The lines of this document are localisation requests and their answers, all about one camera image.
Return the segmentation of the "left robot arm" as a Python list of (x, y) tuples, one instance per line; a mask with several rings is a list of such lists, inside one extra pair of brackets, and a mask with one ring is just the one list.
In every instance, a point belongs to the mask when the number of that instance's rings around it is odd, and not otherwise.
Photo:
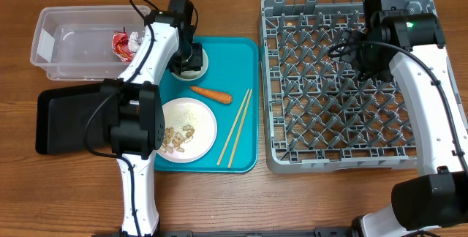
[(180, 75), (203, 66), (201, 44), (193, 41), (198, 13), (190, 0), (170, 0), (141, 16), (145, 35), (130, 65), (106, 79), (105, 98), (94, 112), (102, 119), (108, 157), (120, 168), (124, 220), (119, 236), (156, 236), (159, 214), (154, 196), (154, 162), (165, 135), (159, 84), (165, 71)]

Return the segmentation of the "red snack wrapper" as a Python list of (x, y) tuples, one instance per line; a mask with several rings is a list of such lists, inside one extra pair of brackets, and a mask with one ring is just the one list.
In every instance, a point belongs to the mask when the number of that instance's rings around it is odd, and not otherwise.
[(136, 31), (128, 34), (126, 29), (123, 28), (122, 31), (115, 31), (113, 33), (111, 47), (113, 53), (116, 54), (122, 62), (131, 62), (142, 42), (143, 38), (139, 37)]

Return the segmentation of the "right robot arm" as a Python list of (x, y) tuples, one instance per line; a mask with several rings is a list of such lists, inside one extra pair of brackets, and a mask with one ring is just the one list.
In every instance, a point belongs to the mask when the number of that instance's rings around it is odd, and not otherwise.
[(436, 15), (412, 14), (404, 0), (363, 0), (366, 32), (329, 55), (360, 80), (397, 82), (417, 149), (418, 177), (396, 184), (384, 209), (354, 220), (355, 236), (413, 236), (467, 221), (467, 128)]

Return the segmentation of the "white small bowl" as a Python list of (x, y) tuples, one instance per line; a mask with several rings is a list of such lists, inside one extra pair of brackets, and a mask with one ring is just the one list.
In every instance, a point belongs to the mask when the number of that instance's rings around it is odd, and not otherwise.
[(181, 80), (181, 81), (197, 80), (197, 79), (201, 78), (202, 76), (204, 76), (204, 74), (208, 70), (209, 59), (208, 59), (208, 55), (207, 55), (207, 53), (206, 53), (206, 51), (204, 49), (202, 49), (202, 52), (203, 52), (203, 65), (202, 65), (200, 71), (186, 71), (186, 72), (182, 72), (180, 75), (177, 75), (177, 74), (172, 72), (172, 76), (174, 78), (178, 79), (178, 80)]

